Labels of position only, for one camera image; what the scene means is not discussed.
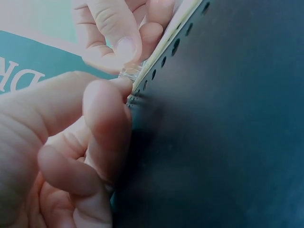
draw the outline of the background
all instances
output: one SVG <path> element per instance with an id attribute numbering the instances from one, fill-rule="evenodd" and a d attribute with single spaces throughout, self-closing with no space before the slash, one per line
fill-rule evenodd
<path id="1" fill-rule="evenodd" d="M 71 2 L 71 0 L 1 0 L 0 26 L 9 23 L 12 26 L 76 43 Z"/>

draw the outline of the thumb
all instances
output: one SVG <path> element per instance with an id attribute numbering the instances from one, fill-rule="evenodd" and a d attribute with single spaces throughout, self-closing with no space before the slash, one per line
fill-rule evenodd
<path id="1" fill-rule="evenodd" d="M 142 40 L 135 17 L 124 0 L 87 0 L 98 30 L 110 42 L 123 63 L 136 62 Z"/>

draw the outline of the knuckle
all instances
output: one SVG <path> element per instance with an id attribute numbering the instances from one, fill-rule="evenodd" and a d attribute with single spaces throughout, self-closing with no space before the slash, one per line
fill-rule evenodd
<path id="1" fill-rule="evenodd" d="M 96 25 L 102 33 L 112 33 L 119 20 L 118 13 L 112 8 L 100 10 L 95 17 Z"/>

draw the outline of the fingernail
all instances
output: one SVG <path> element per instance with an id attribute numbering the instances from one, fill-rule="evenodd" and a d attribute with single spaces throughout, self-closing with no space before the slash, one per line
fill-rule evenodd
<path id="1" fill-rule="evenodd" d="M 133 60 L 136 52 L 136 45 L 133 39 L 129 37 L 122 38 L 115 48 L 115 54 L 123 63 L 129 63 Z"/>

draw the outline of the printed letter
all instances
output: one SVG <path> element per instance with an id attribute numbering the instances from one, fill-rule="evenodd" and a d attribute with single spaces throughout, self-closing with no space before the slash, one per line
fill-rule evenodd
<path id="1" fill-rule="evenodd" d="M 0 57 L 0 76 L 3 76 L 2 80 L 0 80 L 0 91 L 5 92 L 4 86 L 6 85 L 14 68 L 17 66 L 19 66 L 18 63 L 9 61 L 9 68 L 5 72 L 5 59 Z"/>
<path id="2" fill-rule="evenodd" d="M 19 71 L 13 78 L 13 80 L 11 81 L 11 84 L 10 84 L 10 91 L 11 92 L 14 92 L 16 91 L 16 87 L 17 87 L 17 83 L 18 81 L 20 80 L 20 78 L 25 75 L 25 74 L 33 74 L 34 75 L 34 78 L 33 80 L 31 81 L 31 83 L 29 84 L 29 86 L 32 86 L 36 83 L 38 83 L 39 79 L 41 77 L 44 77 L 45 74 L 43 73 L 40 73 L 40 72 L 37 72 L 35 70 L 29 70 L 29 69 L 25 69 L 25 70 L 21 70 Z"/>

